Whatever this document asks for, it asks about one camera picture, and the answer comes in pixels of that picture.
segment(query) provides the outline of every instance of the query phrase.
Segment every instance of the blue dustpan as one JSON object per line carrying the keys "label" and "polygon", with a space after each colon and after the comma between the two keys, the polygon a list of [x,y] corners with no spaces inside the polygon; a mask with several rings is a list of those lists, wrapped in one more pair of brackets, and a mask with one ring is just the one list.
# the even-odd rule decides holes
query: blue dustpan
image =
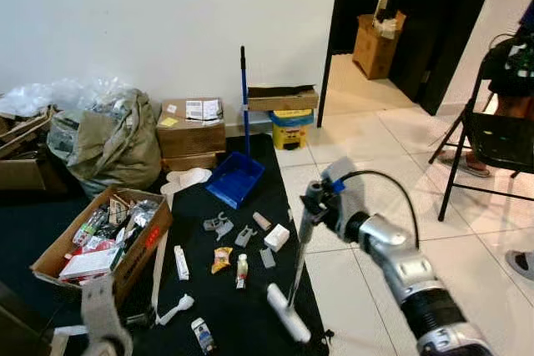
{"label": "blue dustpan", "polygon": [[246,155],[232,152],[218,166],[206,183],[206,188],[231,208],[239,208],[258,183],[265,167],[250,157],[249,111],[244,47],[241,47],[241,87],[243,89],[244,140]]}

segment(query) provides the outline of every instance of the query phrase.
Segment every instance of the small white box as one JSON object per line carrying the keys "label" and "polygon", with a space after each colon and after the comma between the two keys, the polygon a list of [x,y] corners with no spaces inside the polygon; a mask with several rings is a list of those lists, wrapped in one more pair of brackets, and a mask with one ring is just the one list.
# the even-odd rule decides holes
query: small white box
{"label": "small white box", "polygon": [[290,231],[278,224],[264,239],[264,243],[271,250],[278,252],[290,237]]}

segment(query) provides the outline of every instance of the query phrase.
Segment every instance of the person's foot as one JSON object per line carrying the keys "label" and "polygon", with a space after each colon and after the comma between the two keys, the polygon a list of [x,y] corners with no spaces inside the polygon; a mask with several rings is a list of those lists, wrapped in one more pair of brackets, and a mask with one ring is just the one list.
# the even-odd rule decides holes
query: person's foot
{"label": "person's foot", "polygon": [[505,259],[516,272],[534,281],[534,251],[517,252],[509,250],[506,252]]}
{"label": "person's foot", "polygon": [[[452,164],[454,163],[455,154],[456,154],[456,151],[451,151],[451,150],[443,151],[440,153],[437,159],[440,162],[446,164],[447,166],[452,166]],[[458,164],[458,168],[462,171],[465,171],[466,173],[474,175],[475,177],[479,177],[479,178],[490,177],[490,170],[487,169],[484,163],[481,163],[478,160],[476,160],[474,158],[474,155],[472,155],[471,152],[463,153],[460,156],[460,163]]]}

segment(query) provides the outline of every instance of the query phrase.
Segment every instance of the white bottle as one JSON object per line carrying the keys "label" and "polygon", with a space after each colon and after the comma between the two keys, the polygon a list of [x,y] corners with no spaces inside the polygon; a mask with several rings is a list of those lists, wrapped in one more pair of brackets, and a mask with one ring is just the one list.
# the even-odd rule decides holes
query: white bottle
{"label": "white bottle", "polygon": [[249,265],[247,264],[247,255],[240,254],[237,262],[237,277],[235,282],[237,283],[237,289],[244,289],[244,282],[247,279],[247,273],[249,272]]}

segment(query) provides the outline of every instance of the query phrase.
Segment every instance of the floor tile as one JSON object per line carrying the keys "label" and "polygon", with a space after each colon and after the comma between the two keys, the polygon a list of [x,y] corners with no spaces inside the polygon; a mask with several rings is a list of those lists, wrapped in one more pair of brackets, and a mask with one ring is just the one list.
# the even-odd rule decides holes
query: floor tile
{"label": "floor tile", "polygon": [[334,356],[394,356],[384,324],[352,252],[306,255],[325,329],[334,331]]}
{"label": "floor tile", "polygon": [[275,149],[276,158],[280,167],[300,166],[305,164],[315,164],[311,157],[308,146],[295,150]]}
{"label": "floor tile", "polygon": [[[286,167],[281,169],[284,179],[285,191],[293,212],[297,231],[300,228],[300,220],[304,206],[300,201],[300,196],[304,195],[308,183],[311,180],[319,179],[319,172],[315,165]],[[350,245],[341,242],[324,224],[314,229],[311,242],[306,251],[322,252],[335,249],[347,249]]]}
{"label": "floor tile", "polygon": [[[430,156],[430,153],[412,155],[414,160],[426,172],[426,175],[438,187],[442,196],[451,170],[448,166],[438,161],[435,161],[432,165],[428,164]],[[492,176],[490,178],[477,178],[459,171],[456,176],[456,182],[534,197],[532,175],[520,174],[516,179],[510,179],[510,171],[494,168],[491,168],[491,173]],[[449,212],[453,209],[469,223],[476,233],[490,233],[534,226],[534,208],[531,202],[525,200],[453,188],[445,223],[449,221]]]}
{"label": "floor tile", "polygon": [[[531,333],[534,309],[475,236],[421,244],[468,320],[480,327],[501,355],[534,354]],[[461,248],[462,252],[452,249]],[[353,249],[399,356],[415,356],[406,323],[402,323],[381,271],[359,249]]]}
{"label": "floor tile", "polygon": [[[420,107],[397,108],[376,113],[408,153],[433,151],[444,138],[456,116],[431,116]],[[457,129],[451,141],[457,141]]]}
{"label": "floor tile", "polygon": [[534,281],[516,273],[506,262],[504,255],[508,250],[531,252],[534,249],[534,228],[485,233],[480,236],[499,264],[506,270],[510,278],[534,305]]}
{"label": "floor tile", "polygon": [[325,116],[410,108],[413,102],[389,79],[368,80],[351,54],[332,57]]}
{"label": "floor tile", "polygon": [[406,154],[374,113],[326,116],[323,128],[309,130],[308,144],[316,163],[330,163],[344,156],[371,160]]}
{"label": "floor tile", "polygon": [[[319,164],[323,171],[328,164]],[[382,158],[368,162],[357,162],[358,170],[373,169],[386,173],[400,182],[410,195],[416,210],[421,239],[447,238],[473,234],[469,225],[450,210],[447,223],[437,221],[437,212],[441,206],[441,194],[434,183],[421,171],[410,156]],[[361,177],[365,194],[365,205],[370,213],[380,213],[392,223],[398,224],[413,234],[410,210],[400,190],[382,177]]]}

